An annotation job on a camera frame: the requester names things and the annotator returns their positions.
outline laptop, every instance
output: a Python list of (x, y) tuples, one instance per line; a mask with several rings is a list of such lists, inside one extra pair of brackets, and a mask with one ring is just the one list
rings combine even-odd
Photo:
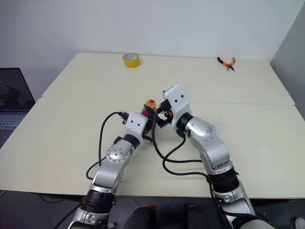
[(0, 148), (34, 105), (20, 68), (0, 68)]

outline pliers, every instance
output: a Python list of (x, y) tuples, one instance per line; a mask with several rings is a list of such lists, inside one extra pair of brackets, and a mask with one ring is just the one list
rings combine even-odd
[(231, 68), (233, 71), (235, 71), (234, 68), (233, 68), (233, 65), (234, 65), (234, 63), (235, 63), (235, 58), (234, 58), (234, 57), (232, 58), (232, 61), (231, 61), (230, 63), (227, 63), (226, 61), (223, 61), (223, 60), (220, 59), (219, 57), (217, 57), (217, 60), (218, 60), (218, 62), (221, 63), (224, 67), (227, 67), (227, 70), (228, 70), (228, 71), (229, 71), (229, 68)]

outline yellow tape roll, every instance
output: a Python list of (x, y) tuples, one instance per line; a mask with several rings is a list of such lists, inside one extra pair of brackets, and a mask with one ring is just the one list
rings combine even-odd
[(123, 56), (124, 64), (128, 68), (136, 68), (140, 65), (139, 55), (136, 53), (127, 53)]

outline black cable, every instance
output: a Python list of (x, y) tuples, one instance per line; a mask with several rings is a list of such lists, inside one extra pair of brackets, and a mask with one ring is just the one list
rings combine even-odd
[(64, 201), (64, 199), (60, 199), (60, 200), (56, 200), (56, 201), (48, 201), (48, 200), (45, 200), (41, 195), (38, 194), (38, 196), (40, 199), (42, 199), (43, 202), (48, 203), (48, 204), (55, 204), (55, 203)]
[(167, 167), (166, 167), (166, 164), (165, 162), (172, 162), (172, 163), (186, 163), (186, 162), (198, 162), (198, 160), (188, 160), (188, 161), (174, 161), (174, 160), (169, 160), (168, 157), (173, 153), (175, 152), (177, 149), (179, 149), (184, 143), (185, 143), (185, 140), (186, 140), (186, 137), (184, 136), (183, 137), (183, 141), (177, 146), (175, 147), (174, 149), (172, 149), (166, 156), (163, 156), (160, 152), (160, 150), (158, 149), (158, 146), (156, 144), (156, 141), (155, 141), (155, 127), (156, 127), (156, 118), (157, 118), (157, 113), (154, 114), (154, 117), (153, 117), (153, 121), (152, 121), (152, 143), (153, 143), (153, 146), (155, 148), (155, 150), (157, 151), (158, 155), (163, 159), (162, 161), (162, 165), (163, 165), (163, 168), (170, 174), (172, 175), (176, 175), (176, 176), (187, 176), (187, 175), (201, 175), (201, 176), (204, 176), (205, 178), (207, 178), (207, 181), (209, 183), (209, 186), (210, 186), (210, 194), (211, 194), (211, 198), (213, 200), (213, 203), (215, 205), (215, 207), (217, 209), (219, 209), (219, 211), (222, 213), (222, 214), (225, 214), (225, 215), (228, 215), (228, 216), (232, 216), (232, 217), (248, 217), (248, 218), (251, 218), (251, 219), (260, 219), (260, 220), (263, 220), (263, 221), (266, 221), (268, 222), (267, 220), (265, 220), (265, 218), (263, 217), (257, 217), (257, 216), (254, 216), (254, 215), (251, 215), (251, 214), (244, 214), (244, 213), (231, 213), (231, 212), (227, 212), (227, 211), (224, 211), (224, 209), (222, 208), (222, 206), (219, 204), (219, 202), (216, 200), (214, 194), (213, 194), (213, 188), (212, 188), (212, 184), (211, 182), (209, 181), (209, 177), (207, 174), (205, 173), (201, 173), (201, 172), (188, 172), (188, 173), (175, 173), (171, 170), (169, 170)]
[(170, 174), (173, 174), (173, 175), (176, 175), (176, 176), (186, 176), (186, 175), (202, 175), (204, 177), (207, 177), (207, 175), (205, 173), (201, 173), (201, 172), (188, 172), (188, 173), (175, 173), (173, 171), (170, 171), (166, 165), (165, 165), (165, 162), (167, 160), (167, 158), (173, 153), (175, 152), (177, 149), (179, 149), (181, 146), (183, 146), (183, 144), (185, 143), (185, 140), (186, 140), (186, 137), (184, 136), (183, 137), (183, 141), (180, 143), (180, 145), (178, 145), (177, 147), (175, 147), (174, 149), (172, 149), (163, 159), (163, 162), (162, 162), (162, 165), (163, 165), (163, 168), (165, 169), (166, 172), (170, 173)]
[(182, 160), (182, 161), (171, 160), (171, 159), (165, 158), (165, 157), (161, 154), (161, 152), (160, 152), (160, 150), (159, 150), (159, 148), (158, 148), (158, 146), (157, 146), (156, 138), (155, 138), (155, 128), (156, 128), (156, 124), (157, 124), (157, 116), (158, 116), (158, 113), (156, 112), (156, 113), (154, 114), (154, 116), (153, 116), (153, 119), (152, 119), (152, 144), (153, 144), (153, 147), (154, 147), (154, 149), (156, 150), (157, 154), (158, 154), (163, 160), (165, 160), (165, 161), (167, 161), (167, 162), (172, 162), (172, 163), (201, 162), (201, 163), (202, 163), (201, 160)]
[(53, 229), (57, 229), (66, 219), (69, 217), (78, 207), (81, 206), (81, 203), (76, 205), (71, 211), (69, 211), (56, 225)]
[(86, 177), (87, 177), (87, 179), (93, 180), (93, 178), (89, 176), (89, 172), (90, 172), (90, 170), (91, 170), (94, 166), (96, 166), (98, 163), (99, 163), (99, 162), (97, 161), (97, 162), (95, 162), (92, 166), (90, 166), (90, 168), (88, 168), (88, 170), (87, 170), (87, 172), (86, 172)]
[(102, 154), (101, 154), (101, 148), (102, 148), (102, 135), (103, 135), (103, 130), (104, 130), (104, 127), (105, 127), (105, 124), (106, 124), (106, 122), (107, 122), (107, 120), (111, 117), (111, 116), (113, 116), (113, 115), (115, 115), (115, 114), (119, 114), (120, 112), (112, 112), (110, 115), (108, 115), (106, 118), (105, 118), (105, 120), (104, 120), (104, 122), (103, 122), (103, 124), (102, 124), (102, 127), (101, 127), (101, 132), (100, 132), (100, 142), (99, 142), (99, 161), (98, 161), (98, 163), (99, 163), (99, 166), (101, 166), (101, 161), (102, 161)]

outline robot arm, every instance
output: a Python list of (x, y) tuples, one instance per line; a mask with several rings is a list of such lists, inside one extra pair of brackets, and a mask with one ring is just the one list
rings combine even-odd
[(82, 205), (76, 210), (69, 229), (107, 228), (123, 170), (137, 146), (143, 144), (147, 121), (148, 118), (139, 113), (128, 115), (125, 136), (118, 137), (108, 148), (106, 158), (96, 172)]
[[(217, 136), (215, 127), (198, 117), (191, 115), (187, 95), (181, 85), (176, 85), (163, 93), (163, 97), (168, 101), (168, 107), (159, 110), (172, 113), (171, 127), (177, 134), (185, 134), (192, 145), (198, 150), (204, 168), (208, 175), (208, 182), (213, 187), (213, 195), (217, 205), (226, 218), (226, 223), (232, 228), (238, 224), (255, 225), (258, 219), (251, 202), (244, 190), (237, 173), (234, 170), (230, 155), (225, 143)], [(263, 229), (272, 228), (262, 220), (258, 220)]]

